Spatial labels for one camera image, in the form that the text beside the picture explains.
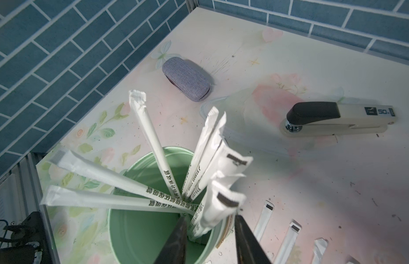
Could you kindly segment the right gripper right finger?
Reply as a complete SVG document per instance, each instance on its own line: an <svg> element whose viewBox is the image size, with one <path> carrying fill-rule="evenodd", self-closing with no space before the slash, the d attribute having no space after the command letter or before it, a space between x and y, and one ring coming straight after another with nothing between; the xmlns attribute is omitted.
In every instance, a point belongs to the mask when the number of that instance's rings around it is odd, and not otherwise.
<svg viewBox="0 0 409 264"><path fill-rule="evenodd" d="M239 264L271 264L243 216L235 216L235 243Z"/></svg>

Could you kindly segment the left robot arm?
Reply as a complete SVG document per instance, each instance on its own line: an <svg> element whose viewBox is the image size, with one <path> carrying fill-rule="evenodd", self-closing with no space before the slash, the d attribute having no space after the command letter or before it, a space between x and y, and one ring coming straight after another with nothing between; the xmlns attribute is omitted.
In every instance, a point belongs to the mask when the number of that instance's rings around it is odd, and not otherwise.
<svg viewBox="0 0 409 264"><path fill-rule="evenodd" d="M39 211L32 212L18 225L9 225L6 220L3 230L11 232L11 237L0 237L0 243L8 247L0 247L0 264L51 264L46 233Z"/></svg>

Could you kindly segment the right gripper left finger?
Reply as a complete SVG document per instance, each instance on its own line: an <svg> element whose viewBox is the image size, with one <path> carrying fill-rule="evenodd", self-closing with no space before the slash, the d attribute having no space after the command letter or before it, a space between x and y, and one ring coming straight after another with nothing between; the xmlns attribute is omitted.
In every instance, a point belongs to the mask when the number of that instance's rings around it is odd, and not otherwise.
<svg viewBox="0 0 409 264"><path fill-rule="evenodd" d="M181 217L161 249L154 264L185 264L187 245L187 221Z"/></svg>

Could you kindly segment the straw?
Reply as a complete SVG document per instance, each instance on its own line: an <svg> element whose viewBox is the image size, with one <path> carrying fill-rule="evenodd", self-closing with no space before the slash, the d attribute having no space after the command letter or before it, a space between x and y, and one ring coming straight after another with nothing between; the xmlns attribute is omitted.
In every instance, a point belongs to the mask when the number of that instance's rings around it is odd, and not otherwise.
<svg viewBox="0 0 409 264"><path fill-rule="evenodd" d="M285 238L275 258L274 264L286 264L301 228L302 227L296 221L291 221Z"/></svg>
<svg viewBox="0 0 409 264"><path fill-rule="evenodd" d="M313 259L311 264L321 264L323 255L328 247L328 241L318 238L314 241Z"/></svg>
<svg viewBox="0 0 409 264"><path fill-rule="evenodd" d="M359 261L357 261L355 258L349 256L346 260L346 264L360 264Z"/></svg>
<svg viewBox="0 0 409 264"><path fill-rule="evenodd" d="M265 204L263 206L259 220L254 229L254 236L258 242L260 242L263 237L263 234L272 216L273 210L274 210L274 205L268 200L265 201Z"/></svg>

